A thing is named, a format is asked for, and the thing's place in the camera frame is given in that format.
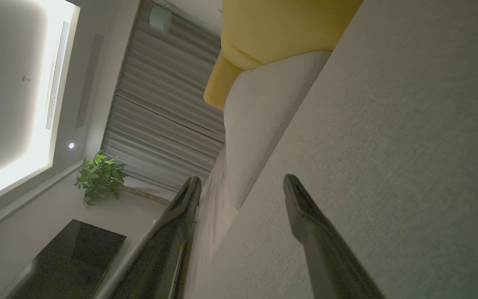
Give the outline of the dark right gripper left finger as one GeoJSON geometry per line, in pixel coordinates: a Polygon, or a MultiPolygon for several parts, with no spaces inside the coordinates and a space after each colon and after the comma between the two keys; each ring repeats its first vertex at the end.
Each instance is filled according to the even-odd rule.
{"type": "Polygon", "coordinates": [[[193,237],[201,180],[186,180],[173,202],[153,226],[110,299],[170,299],[185,246],[193,237]]]}

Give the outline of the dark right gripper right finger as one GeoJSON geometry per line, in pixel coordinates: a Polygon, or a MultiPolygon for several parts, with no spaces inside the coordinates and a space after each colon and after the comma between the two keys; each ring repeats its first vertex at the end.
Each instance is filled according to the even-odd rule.
{"type": "Polygon", "coordinates": [[[297,176],[284,177],[285,205],[303,246],[316,299],[382,299],[377,285],[297,176]]]}

